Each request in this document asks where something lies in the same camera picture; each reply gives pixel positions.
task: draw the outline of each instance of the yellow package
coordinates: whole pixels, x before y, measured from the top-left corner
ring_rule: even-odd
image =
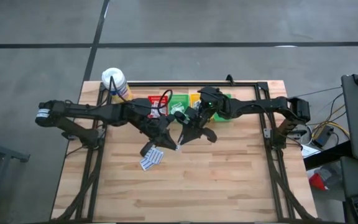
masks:
[[[190,94],[190,106],[196,110],[198,110],[198,107],[201,103],[200,100],[200,94],[199,93],[192,93]]]

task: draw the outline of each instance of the wooden tabletop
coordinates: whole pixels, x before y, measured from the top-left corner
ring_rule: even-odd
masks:
[[[272,98],[287,95],[283,81],[267,82]],[[95,105],[99,84],[84,82],[79,103]],[[131,88],[135,98],[161,95],[166,89]],[[199,87],[171,89],[174,94],[190,94]],[[239,100],[255,99],[250,87],[221,87],[221,91]],[[278,125],[283,121],[280,114],[275,118]],[[90,120],[76,122],[91,127]],[[216,143],[202,137],[182,146],[181,151],[161,148],[165,153],[161,164],[143,171],[139,151],[148,141],[146,136],[130,124],[109,126],[93,221],[277,221],[259,116],[248,114],[229,122],[210,122],[208,127],[218,136]],[[174,122],[169,128],[172,138],[178,139],[181,126]],[[68,152],[80,146],[79,141],[73,141]],[[78,193],[85,158],[86,149],[65,159],[52,218],[62,214]],[[284,161],[292,192],[316,217],[299,147],[288,145]],[[286,212],[282,192],[280,198]]]

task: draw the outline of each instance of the green package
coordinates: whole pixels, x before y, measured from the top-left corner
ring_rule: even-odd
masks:
[[[214,114],[214,121],[216,121],[216,122],[230,121],[230,119],[221,118],[217,113],[215,113]]]
[[[173,95],[168,106],[170,114],[174,114],[176,111],[184,113],[189,106],[189,95]]]

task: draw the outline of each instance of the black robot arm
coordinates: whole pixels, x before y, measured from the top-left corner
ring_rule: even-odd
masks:
[[[42,127],[57,127],[64,131],[63,136],[74,135],[87,147],[97,147],[99,133],[97,129],[86,129],[68,118],[97,119],[104,124],[122,126],[131,123],[149,142],[141,150],[142,156],[153,146],[176,149],[170,136],[168,125],[174,120],[172,115],[149,118],[151,103],[146,98],[103,106],[78,105],[67,101],[52,100],[39,104],[35,122]]]
[[[215,142],[217,137],[204,125],[210,117],[217,113],[224,119],[238,118],[243,114],[280,113],[284,115],[284,122],[272,129],[272,144],[275,147],[285,148],[288,134],[298,125],[306,124],[310,120],[309,103],[299,98],[277,97],[269,100],[240,101],[230,99],[219,88],[206,86],[200,91],[200,106],[188,108],[185,114],[176,112],[176,119],[183,125],[180,144],[205,135],[208,140]]]

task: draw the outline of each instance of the concrete floor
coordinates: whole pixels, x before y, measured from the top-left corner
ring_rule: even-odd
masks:
[[[0,44],[92,43],[102,4],[0,0]],[[111,0],[100,40],[236,41],[358,41],[358,1]],[[78,100],[89,55],[90,49],[0,49],[0,144],[31,154],[26,164],[11,162],[0,223],[48,220],[67,142],[58,129],[38,127],[35,114],[40,101]],[[121,68],[128,80],[278,79],[295,96],[339,86],[341,75],[358,73],[358,47],[99,49],[90,79],[109,67]],[[303,97],[312,123],[327,117],[329,108],[320,109],[340,92]],[[338,123],[347,127],[345,117]],[[342,197],[340,190],[314,192],[316,205],[327,196]],[[335,219],[337,209],[321,207],[319,217]]]

